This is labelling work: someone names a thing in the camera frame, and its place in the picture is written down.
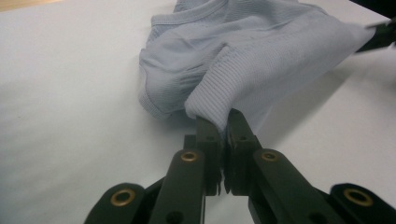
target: white table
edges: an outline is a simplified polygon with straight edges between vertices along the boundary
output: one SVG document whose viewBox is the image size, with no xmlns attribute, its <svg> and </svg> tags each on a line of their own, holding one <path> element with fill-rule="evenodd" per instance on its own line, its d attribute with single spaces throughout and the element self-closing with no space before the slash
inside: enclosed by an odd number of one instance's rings
<svg viewBox="0 0 396 224">
<path fill-rule="evenodd" d="M 82 223 L 121 182 L 166 173 L 194 121 L 137 102 L 150 17 L 175 0 L 67 0 L 0 13 L 0 223 Z M 386 19 L 305 0 L 341 21 Z M 396 50 L 351 56 L 273 109 L 258 137 L 324 191 L 355 183 L 396 206 Z M 206 201 L 205 223 L 253 223 L 247 198 Z"/>
</svg>

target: wrinkled fabric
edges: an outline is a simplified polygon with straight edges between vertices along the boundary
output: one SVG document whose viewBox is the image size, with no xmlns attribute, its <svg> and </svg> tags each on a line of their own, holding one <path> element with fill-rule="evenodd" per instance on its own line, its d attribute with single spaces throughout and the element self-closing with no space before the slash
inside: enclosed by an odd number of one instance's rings
<svg viewBox="0 0 396 224">
<path fill-rule="evenodd" d="M 178 0 L 173 14 L 151 24 L 140 104 L 157 119 L 185 109 L 221 132 L 231 108 L 258 130 L 271 105 L 374 35 L 292 0 Z"/>
</svg>

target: cloth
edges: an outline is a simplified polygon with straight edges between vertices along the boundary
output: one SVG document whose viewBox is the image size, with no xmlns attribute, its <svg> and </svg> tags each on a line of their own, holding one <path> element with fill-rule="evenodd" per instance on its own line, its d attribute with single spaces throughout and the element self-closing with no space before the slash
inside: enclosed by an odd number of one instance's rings
<svg viewBox="0 0 396 224">
<path fill-rule="evenodd" d="M 157 119 L 186 109 L 221 132 L 231 108 L 257 131 L 271 105 L 375 32 L 294 0 L 178 0 L 173 14 L 151 23 L 140 53 L 141 105 Z"/>
</svg>

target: brass screw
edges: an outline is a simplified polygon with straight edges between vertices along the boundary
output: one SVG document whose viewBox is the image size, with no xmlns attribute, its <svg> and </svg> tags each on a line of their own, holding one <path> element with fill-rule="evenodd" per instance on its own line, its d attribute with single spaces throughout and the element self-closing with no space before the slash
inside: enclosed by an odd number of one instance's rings
<svg viewBox="0 0 396 224">
<path fill-rule="evenodd" d="M 262 153 L 262 159 L 265 161 L 277 161 L 278 156 L 274 152 L 264 152 Z"/>
<path fill-rule="evenodd" d="M 358 189 L 345 189 L 344 196 L 355 204 L 363 207 L 369 207 L 373 205 L 373 199 L 366 193 Z"/>
<path fill-rule="evenodd" d="M 181 155 L 181 159 L 188 162 L 196 161 L 198 160 L 198 155 L 195 152 L 188 151 Z"/>
<path fill-rule="evenodd" d="M 122 207 L 131 203 L 134 200 L 135 195 L 136 194 L 132 189 L 120 189 L 111 196 L 110 201 L 114 206 Z"/>
</svg>

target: screw hole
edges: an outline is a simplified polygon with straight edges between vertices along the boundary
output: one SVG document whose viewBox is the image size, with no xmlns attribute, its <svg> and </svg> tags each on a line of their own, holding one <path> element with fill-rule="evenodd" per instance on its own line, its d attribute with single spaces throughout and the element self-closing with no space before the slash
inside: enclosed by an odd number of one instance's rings
<svg viewBox="0 0 396 224">
<path fill-rule="evenodd" d="M 183 221 L 183 214 L 180 212 L 170 212 L 166 215 L 166 222 L 168 224 L 180 224 Z"/>
<path fill-rule="evenodd" d="M 327 218 L 323 216 L 321 213 L 312 213 L 309 215 L 309 219 L 315 224 L 326 224 Z"/>
<path fill-rule="evenodd" d="M 198 155 L 195 152 L 185 152 L 181 155 L 181 159 L 183 161 L 196 161 L 198 159 Z"/>
<path fill-rule="evenodd" d="M 110 202 L 117 207 L 125 206 L 134 200 L 135 193 L 132 189 L 121 189 L 111 196 Z"/>
<path fill-rule="evenodd" d="M 262 153 L 262 159 L 265 161 L 277 161 L 277 155 L 273 152 Z"/>
<path fill-rule="evenodd" d="M 358 189 L 345 189 L 344 196 L 350 201 L 360 206 L 369 207 L 373 205 L 373 199 L 363 191 Z"/>
</svg>

